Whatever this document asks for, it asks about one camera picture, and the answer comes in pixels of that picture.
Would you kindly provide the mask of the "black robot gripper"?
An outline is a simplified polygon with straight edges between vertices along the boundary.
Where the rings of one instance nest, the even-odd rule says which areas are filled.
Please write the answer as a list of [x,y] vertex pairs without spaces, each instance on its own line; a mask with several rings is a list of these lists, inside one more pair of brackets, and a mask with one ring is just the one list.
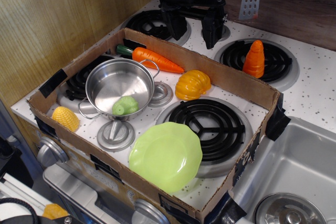
[[187,32],[187,18],[202,20],[202,35],[207,49],[222,38],[226,13],[225,0],[159,0],[166,27],[175,40]]

